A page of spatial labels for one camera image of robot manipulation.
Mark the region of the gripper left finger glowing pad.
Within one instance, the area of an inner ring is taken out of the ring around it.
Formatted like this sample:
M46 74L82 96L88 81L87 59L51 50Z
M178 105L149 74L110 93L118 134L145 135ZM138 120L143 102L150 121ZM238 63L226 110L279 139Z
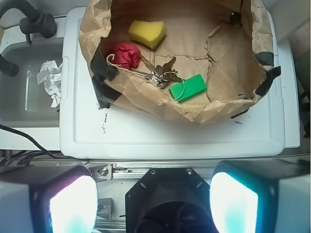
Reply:
M2 233L91 233L97 206L96 182L83 165L0 169Z

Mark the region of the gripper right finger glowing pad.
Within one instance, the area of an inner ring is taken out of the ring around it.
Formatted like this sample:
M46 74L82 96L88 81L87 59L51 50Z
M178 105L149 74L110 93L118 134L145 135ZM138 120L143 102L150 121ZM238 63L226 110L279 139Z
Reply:
M223 160L214 169L209 203L220 233L309 233L308 160Z

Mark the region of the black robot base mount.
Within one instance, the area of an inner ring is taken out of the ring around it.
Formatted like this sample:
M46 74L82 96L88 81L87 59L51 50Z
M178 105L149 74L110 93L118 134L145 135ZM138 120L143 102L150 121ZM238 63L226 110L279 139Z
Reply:
M191 167L151 168L125 194L128 233L215 233L209 184Z

